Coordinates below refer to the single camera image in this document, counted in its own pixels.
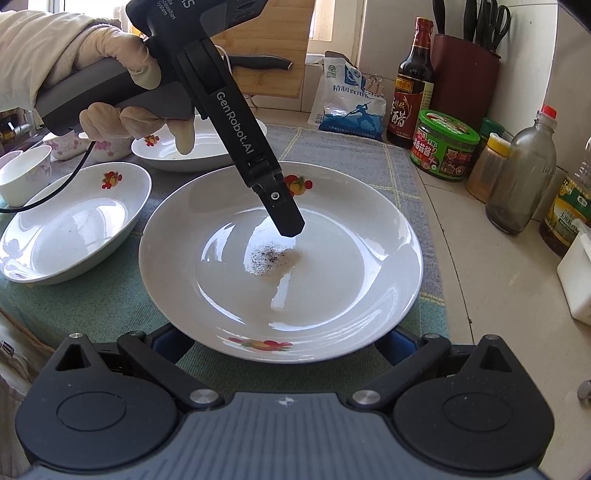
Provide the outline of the forearm in beige sleeve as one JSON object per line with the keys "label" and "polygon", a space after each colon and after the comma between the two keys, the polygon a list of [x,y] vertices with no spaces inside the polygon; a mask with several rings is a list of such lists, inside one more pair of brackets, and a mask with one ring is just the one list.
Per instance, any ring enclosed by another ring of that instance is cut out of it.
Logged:
{"label": "forearm in beige sleeve", "polygon": [[31,110],[38,91],[68,48],[77,49],[105,21],[76,13],[31,10],[1,14],[1,110]]}

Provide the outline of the left hand in beige glove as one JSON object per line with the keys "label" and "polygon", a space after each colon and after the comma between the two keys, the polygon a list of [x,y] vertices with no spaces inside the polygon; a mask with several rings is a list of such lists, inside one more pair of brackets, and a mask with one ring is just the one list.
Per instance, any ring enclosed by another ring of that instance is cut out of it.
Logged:
{"label": "left hand in beige glove", "polygon": [[[117,27],[102,25],[89,29],[77,50],[73,68],[82,70],[103,58],[117,60],[132,80],[144,89],[153,90],[160,83],[160,68],[142,40]],[[194,145],[192,119],[162,119],[136,106],[119,109],[96,102],[79,114],[79,121],[92,141],[128,137],[139,139],[166,125],[174,136],[179,153],[190,153]]]}

